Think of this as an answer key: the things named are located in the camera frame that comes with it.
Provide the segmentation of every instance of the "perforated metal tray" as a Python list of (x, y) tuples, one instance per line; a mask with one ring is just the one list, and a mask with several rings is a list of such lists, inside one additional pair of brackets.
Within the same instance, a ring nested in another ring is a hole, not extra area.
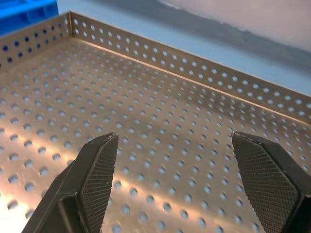
[(263, 232), (232, 131), (280, 143), (310, 173), (308, 96), (75, 13), (0, 49), (1, 232), (20, 232), (108, 132), (120, 143), (103, 232)]

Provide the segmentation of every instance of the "blue plastic crate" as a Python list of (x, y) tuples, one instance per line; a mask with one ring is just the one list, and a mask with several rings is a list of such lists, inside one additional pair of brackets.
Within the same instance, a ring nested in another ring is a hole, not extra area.
[(56, 0), (0, 0), (0, 35), (56, 15)]

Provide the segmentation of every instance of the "tray floor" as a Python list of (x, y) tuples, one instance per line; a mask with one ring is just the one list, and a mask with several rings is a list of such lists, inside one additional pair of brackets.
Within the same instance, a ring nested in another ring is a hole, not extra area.
[(230, 134), (279, 142), (309, 172), (310, 128), (77, 39), (1, 77), (0, 219), (20, 232), (87, 141), (120, 141), (103, 232), (263, 232)]

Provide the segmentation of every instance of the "white wall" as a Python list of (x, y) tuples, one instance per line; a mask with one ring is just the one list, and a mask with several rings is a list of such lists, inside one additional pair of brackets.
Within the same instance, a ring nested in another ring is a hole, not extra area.
[(159, 0), (275, 42), (311, 51), (311, 0)]

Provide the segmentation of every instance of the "gray surface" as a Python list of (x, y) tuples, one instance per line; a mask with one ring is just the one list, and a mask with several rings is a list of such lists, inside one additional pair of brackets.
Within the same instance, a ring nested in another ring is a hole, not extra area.
[[(189, 14), (182, 14), (179, 11), (174, 12), (173, 8), (168, 10), (167, 6), (155, 1), (126, 1), (125, 7), (120, 7), (122, 2), (124, 1), (119, 0), (116, 3), (111, 3), (111, 1), (104, 0), (59, 0), (58, 6), (60, 12), (76, 11), (88, 17), (113, 24), (125, 30), (311, 95), (309, 88), (311, 86), (310, 68), (305, 68), (309, 64), (309, 54), (303, 52), (296, 54), (292, 50), (284, 52), (282, 47), (269, 44), (265, 40), (259, 41), (259, 47), (257, 47), (258, 40), (253, 38), (252, 35), (247, 33), (234, 35), (236, 31), (233, 31), (230, 36), (232, 35), (234, 40), (237, 39), (238, 45), (236, 45), (228, 41), (228, 38), (223, 41), (217, 37), (206, 35), (205, 31), (209, 30), (209, 28), (200, 28), (196, 24), (196, 21), (198, 21), (202, 25), (199, 18), (194, 19)], [(172, 17), (174, 18), (168, 16), (170, 11), (172, 11)], [(186, 24), (187, 18), (179, 20), (176, 18), (178, 16), (190, 17), (192, 25)], [(213, 23), (211, 25), (214, 30), (219, 29)]]

